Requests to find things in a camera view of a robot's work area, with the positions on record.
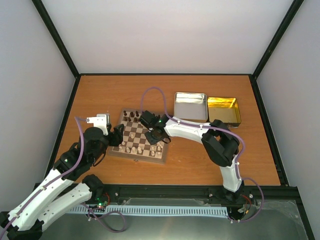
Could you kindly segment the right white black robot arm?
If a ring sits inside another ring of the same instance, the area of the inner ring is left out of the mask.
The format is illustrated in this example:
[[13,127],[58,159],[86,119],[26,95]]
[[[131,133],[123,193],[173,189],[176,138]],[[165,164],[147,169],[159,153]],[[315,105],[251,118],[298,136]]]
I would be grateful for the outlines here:
[[202,144],[209,159],[219,166],[224,198],[230,203],[238,200],[244,187],[238,162],[242,153],[239,145],[243,140],[221,120],[197,123],[165,114],[155,115],[146,110],[140,115],[139,122],[147,128],[144,135],[152,145],[173,137]]

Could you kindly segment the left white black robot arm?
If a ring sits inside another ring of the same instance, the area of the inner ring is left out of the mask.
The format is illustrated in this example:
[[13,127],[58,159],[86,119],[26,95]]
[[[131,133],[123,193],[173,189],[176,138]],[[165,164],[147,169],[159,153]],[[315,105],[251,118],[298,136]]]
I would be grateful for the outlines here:
[[124,125],[89,127],[80,131],[79,140],[64,152],[45,179],[17,207],[0,214],[1,236],[10,240],[38,240],[43,232],[73,207],[88,200],[99,201],[104,185],[94,174],[73,183],[105,157],[108,147],[123,141]]

